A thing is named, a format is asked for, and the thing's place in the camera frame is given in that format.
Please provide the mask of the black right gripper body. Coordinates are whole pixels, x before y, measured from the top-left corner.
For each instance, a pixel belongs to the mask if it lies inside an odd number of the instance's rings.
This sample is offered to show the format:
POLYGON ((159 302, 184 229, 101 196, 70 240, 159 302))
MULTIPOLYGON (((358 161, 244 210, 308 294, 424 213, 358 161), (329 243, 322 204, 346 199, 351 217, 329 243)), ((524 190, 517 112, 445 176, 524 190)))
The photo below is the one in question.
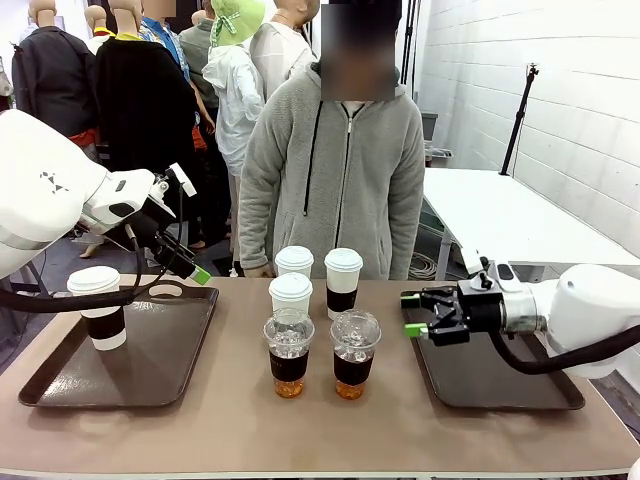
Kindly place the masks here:
POLYGON ((427 336, 435 346, 467 343, 472 333, 499 332, 503 294, 495 281, 461 280, 455 287, 427 289, 433 319, 427 336))

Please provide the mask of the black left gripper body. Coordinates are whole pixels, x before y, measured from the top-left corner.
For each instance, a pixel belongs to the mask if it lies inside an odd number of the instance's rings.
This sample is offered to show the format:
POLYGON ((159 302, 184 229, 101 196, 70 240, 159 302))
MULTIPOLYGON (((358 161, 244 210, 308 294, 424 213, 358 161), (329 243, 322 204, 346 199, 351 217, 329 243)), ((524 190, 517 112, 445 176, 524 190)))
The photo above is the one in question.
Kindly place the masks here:
POLYGON ((171 223, 172 220, 168 218, 156 219, 143 212, 136 212, 121 222, 119 246, 127 251, 134 251, 134 237, 139 247, 149 248, 154 255, 169 252, 174 245, 167 233, 171 223))

